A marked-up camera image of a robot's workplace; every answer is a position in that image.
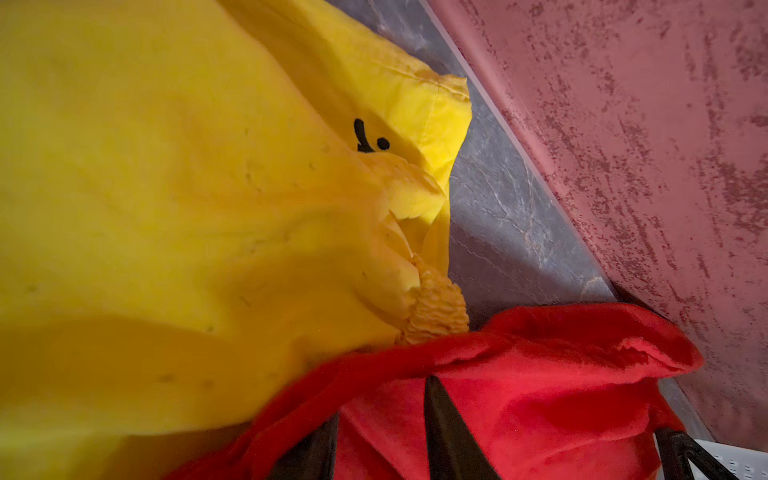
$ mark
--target white plastic object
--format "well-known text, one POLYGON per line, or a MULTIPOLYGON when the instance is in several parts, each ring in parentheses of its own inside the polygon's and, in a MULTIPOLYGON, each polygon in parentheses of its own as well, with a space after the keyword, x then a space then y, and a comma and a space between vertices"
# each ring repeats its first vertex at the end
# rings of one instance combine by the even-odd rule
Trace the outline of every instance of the white plastic object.
MULTIPOLYGON (((708 442, 707 440, 697 440, 696 442, 718 462, 725 465, 725 468, 728 468, 739 480, 768 480, 768 453, 708 442)), ((696 480, 707 478, 693 463, 690 464, 690 469, 696 480)), ((663 479, 664 473, 659 469, 657 480, 663 479)))

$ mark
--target pink wall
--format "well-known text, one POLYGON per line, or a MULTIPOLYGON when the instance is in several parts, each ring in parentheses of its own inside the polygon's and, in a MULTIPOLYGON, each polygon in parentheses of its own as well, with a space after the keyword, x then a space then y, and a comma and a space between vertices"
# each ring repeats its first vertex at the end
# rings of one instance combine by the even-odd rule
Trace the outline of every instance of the pink wall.
POLYGON ((431 0, 608 276, 708 365, 716 439, 768 451, 768 1, 431 0))

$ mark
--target red cloth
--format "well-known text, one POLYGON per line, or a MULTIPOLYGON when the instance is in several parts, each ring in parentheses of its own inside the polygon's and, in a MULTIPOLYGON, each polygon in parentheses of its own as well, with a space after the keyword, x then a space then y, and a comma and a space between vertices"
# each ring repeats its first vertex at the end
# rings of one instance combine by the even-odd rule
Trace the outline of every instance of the red cloth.
POLYGON ((502 478, 646 479, 659 466, 652 432, 683 428, 657 379, 702 364, 680 330, 636 306, 519 307, 477 333, 333 360, 280 393, 233 444, 169 479, 265 478, 338 411, 337 480, 427 479, 431 373, 502 478))

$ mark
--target gray marble surface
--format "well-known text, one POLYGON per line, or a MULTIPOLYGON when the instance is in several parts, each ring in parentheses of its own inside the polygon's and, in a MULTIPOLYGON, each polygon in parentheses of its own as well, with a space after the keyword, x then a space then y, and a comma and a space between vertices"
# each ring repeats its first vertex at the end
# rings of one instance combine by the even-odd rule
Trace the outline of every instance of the gray marble surface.
MULTIPOLYGON (((419 0, 328 0, 439 74, 468 75, 419 0)), ((477 86, 451 176, 449 276, 472 327, 518 305, 611 302, 595 259, 518 153, 477 86)), ((711 440, 673 379, 660 389, 688 432, 711 440)))

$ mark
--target drawstring bag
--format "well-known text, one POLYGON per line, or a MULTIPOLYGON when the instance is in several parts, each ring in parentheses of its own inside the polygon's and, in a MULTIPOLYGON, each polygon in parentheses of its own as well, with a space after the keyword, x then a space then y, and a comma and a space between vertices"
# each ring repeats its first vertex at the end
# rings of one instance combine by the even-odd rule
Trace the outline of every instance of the drawstring bag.
POLYGON ((0 478, 157 478, 327 359, 467 330, 463 79, 322 0, 0 22, 0 478))

